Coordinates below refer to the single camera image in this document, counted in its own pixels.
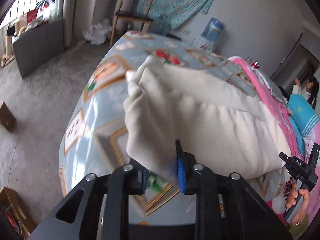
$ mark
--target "white shirt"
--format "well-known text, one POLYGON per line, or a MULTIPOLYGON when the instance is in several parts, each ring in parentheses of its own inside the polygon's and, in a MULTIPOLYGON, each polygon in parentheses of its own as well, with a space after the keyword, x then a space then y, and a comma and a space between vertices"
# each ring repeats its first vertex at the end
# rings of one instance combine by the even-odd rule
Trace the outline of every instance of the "white shirt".
POLYGON ((308 91, 302 92, 301 87, 297 85, 293 85, 292 93, 302 95, 306 101, 308 101, 310 97, 310 93, 308 91))

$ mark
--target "brown box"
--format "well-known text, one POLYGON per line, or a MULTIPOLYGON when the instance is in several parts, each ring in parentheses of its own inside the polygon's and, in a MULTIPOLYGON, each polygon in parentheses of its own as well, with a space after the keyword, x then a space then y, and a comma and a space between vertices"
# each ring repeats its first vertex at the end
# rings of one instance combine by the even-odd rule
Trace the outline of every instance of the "brown box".
POLYGON ((7 108, 3 101, 0 101, 0 124, 9 132, 11 132, 16 119, 11 114, 10 110, 7 108))
POLYGON ((0 205, 5 207, 12 206, 11 211, 13 211, 13 215, 21 221, 22 231, 27 239, 28 234, 31 234, 33 230, 35 230, 37 224, 22 206, 18 194, 13 189, 2 187, 2 189, 0 189, 0 205))

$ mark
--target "metal railing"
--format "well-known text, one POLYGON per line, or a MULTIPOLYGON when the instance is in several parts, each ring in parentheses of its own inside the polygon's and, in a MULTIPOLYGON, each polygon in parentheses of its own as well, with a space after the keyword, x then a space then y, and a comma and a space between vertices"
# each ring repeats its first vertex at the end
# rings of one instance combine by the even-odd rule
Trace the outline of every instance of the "metal railing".
POLYGON ((33 10, 40 1, 41 0, 15 0, 10 10, 5 15, 3 22, 0 24, 0 29, 19 18, 21 15, 33 10))

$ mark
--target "girl's hand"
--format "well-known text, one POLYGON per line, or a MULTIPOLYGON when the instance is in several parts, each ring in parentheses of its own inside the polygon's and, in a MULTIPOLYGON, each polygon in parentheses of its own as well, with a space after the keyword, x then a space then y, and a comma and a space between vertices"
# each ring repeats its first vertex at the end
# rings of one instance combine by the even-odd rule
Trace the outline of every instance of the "girl's hand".
MULTIPOLYGON (((296 203, 295 199, 298 197, 298 192, 295 190, 296 186, 297 186, 297 183, 295 183, 292 186, 292 190, 290 192, 290 195, 288 196, 287 203, 285 204, 286 208, 290 208, 293 205, 295 205, 295 203, 296 203)), ((299 189, 299 194, 303 197, 303 202, 302 202, 296 216, 293 218, 293 220, 291 222, 291 226, 294 226, 294 225, 302 222, 306 218, 308 206, 310 204, 309 190, 301 188, 301 189, 299 189)))
POLYGON ((300 80, 297 78, 294 78, 294 84, 297 86, 300 86, 300 80))

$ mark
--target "wooden chair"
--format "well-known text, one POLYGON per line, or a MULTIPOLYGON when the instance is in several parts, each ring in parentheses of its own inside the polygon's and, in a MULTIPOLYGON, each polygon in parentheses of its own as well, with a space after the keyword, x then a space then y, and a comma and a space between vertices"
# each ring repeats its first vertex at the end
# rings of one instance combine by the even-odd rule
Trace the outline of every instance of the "wooden chair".
POLYGON ((150 26, 153 22, 153 19, 148 17, 148 13, 150 11, 153 0, 150 1, 145 15, 140 14, 140 13, 134 13, 134 12, 132 13, 132 12, 127 12, 127 11, 120 11, 121 6, 122 6, 122 2, 123 2, 123 0, 120 1, 118 8, 117 8, 117 12, 116 12, 115 16, 113 17, 113 26, 112 26, 110 47, 112 47, 112 44, 113 44, 113 39, 114 39, 118 19, 142 22, 140 31, 142 31, 144 23, 147 23, 148 24, 147 32, 149 31, 150 26))

